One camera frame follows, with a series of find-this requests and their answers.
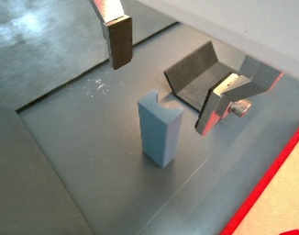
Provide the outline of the gripper right finger with bolt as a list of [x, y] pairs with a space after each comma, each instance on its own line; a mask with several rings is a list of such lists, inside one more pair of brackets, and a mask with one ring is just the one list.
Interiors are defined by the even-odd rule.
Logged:
[[285, 72], [246, 56], [238, 73], [231, 73], [209, 90], [202, 113], [195, 124], [199, 134], [206, 135], [230, 113], [243, 117], [251, 108], [247, 100], [270, 91]]

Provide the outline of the gripper left finger with dark pad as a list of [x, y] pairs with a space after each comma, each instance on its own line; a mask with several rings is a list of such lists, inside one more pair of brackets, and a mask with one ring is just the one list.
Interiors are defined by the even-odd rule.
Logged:
[[102, 24], [109, 44], [110, 62], [118, 70], [133, 59], [133, 18], [126, 14], [121, 0], [90, 0]]

